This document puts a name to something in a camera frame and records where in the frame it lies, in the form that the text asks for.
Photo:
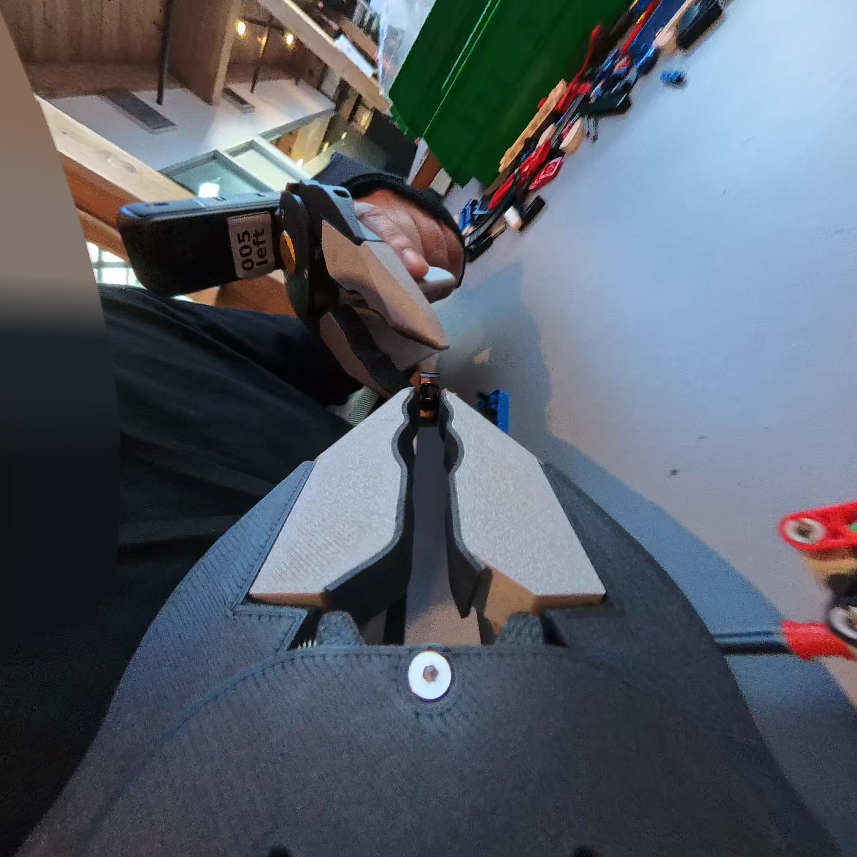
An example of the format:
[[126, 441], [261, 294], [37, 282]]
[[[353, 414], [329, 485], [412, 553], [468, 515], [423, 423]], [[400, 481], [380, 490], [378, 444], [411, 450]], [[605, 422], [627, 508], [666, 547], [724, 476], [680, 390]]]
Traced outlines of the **black mesh office chair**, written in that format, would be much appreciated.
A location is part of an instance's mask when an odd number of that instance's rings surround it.
[[356, 427], [370, 416], [377, 406], [383, 405], [385, 399], [370, 387], [362, 387], [352, 393], [348, 400], [335, 409], [336, 413], [351, 427]]

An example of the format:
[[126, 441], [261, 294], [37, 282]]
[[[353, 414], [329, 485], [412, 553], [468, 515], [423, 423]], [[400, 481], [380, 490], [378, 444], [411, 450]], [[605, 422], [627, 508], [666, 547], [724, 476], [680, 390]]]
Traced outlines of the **partly built toy car chassis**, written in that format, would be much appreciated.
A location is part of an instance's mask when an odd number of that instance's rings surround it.
[[793, 512], [778, 524], [830, 596], [818, 622], [782, 620], [776, 627], [714, 635], [724, 656], [856, 660], [856, 502]]

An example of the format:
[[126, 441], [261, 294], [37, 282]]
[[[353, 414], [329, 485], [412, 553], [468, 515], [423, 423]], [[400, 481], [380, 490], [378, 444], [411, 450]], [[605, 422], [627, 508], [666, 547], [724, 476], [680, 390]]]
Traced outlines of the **blue L-shaped toy beam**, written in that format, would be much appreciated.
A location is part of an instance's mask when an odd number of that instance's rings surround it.
[[506, 391], [502, 389], [491, 392], [478, 391], [475, 410], [501, 432], [509, 434], [510, 399]]

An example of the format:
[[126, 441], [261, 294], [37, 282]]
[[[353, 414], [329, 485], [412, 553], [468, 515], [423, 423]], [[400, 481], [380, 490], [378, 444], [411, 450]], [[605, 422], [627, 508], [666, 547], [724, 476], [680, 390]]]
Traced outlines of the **green plastic bin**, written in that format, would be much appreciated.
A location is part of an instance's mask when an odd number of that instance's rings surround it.
[[444, 95], [444, 85], [488, 1], [437, 1], [400, 65], [389, 93], [391, 114], [407, 136], [422, 138]]
[[592, 31], [606, 34], [630, 4], [484, 2], [440, 72], [439, 101], [422, 133], [455, 184], [495, 180], [541, 100], [580, 69]]

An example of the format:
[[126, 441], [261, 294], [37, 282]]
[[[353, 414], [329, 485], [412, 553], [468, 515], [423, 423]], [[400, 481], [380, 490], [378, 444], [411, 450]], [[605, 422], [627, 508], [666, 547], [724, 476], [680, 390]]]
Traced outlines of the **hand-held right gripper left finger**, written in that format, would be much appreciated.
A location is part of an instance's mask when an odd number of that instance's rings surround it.
[[361, 626], [411, 574], [416, 391], [400, 391], [312, 463], [249, 597], [341, 610]]

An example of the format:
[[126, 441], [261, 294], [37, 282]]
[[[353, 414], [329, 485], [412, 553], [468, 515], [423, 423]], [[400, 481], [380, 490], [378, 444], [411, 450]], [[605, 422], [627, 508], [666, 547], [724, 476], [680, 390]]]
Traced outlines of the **person's left hand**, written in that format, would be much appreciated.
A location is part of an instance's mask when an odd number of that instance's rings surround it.
[[436, 267], [460, 281], [465, 269], [463, 245], [433, 213], [386, 188], [358, 199], [355, 209], [363, 226], [394, 250], [413, 280], [425, 279]]

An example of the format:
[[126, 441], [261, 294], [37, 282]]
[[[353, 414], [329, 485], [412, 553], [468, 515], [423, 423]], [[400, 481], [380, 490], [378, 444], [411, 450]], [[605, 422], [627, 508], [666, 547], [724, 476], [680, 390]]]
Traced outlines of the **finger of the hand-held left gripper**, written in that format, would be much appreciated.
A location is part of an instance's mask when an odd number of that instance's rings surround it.
[[319, 333], [348, 376], [382, 398], [415, 385], [422, 345], [394, 331], [375, 312], [330, 309], [320, 318]]
[[396, 334], [435, 351], [449, 347], [441, 321], [393, 247], [377, 237], [353, 240], [322, 221], [320, 248], [340, 289], [359, 295]]

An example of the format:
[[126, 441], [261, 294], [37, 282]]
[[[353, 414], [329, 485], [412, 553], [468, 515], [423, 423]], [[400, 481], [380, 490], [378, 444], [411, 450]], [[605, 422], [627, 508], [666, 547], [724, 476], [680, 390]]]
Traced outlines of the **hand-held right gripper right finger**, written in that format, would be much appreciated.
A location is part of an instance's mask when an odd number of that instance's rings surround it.
[[524, 613], [593, 606], [604, 583], [539, 459], [458, 395], [442, 393], [445, 532], [453, 601], [496, 637]]

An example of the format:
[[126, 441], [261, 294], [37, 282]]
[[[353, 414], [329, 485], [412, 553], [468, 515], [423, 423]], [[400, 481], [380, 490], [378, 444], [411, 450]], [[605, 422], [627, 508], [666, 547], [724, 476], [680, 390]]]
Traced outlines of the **pile of loose toy pieces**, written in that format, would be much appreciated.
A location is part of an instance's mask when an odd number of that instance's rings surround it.
[[545, 207], [540, 192], [599, 123], [626, 115], [632, 92], [657, 63], [689, 50], [723, 16], [727, 2], [631, 2], [609, 28], [595, 25], [572, 80], [539, 103], [500, 161], [493, 187], [462, 208], [459, 229], [466, 262], [485, 253], [504, 230], [525, 231]]

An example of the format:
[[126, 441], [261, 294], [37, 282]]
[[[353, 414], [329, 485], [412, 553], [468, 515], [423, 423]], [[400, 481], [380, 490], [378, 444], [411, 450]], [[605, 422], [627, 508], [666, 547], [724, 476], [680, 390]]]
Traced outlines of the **wooden beam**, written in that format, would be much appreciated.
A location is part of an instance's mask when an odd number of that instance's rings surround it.
[[[127, 261], [116, 228], [118, 210], [135, 202], [187, 199], [190, 192], [48, 101], [38, 96], [35, 99], [57, 148], [84, 238]], [[189, 299], [198, 304], [295, 316], [280, 273], [197, 291]]]

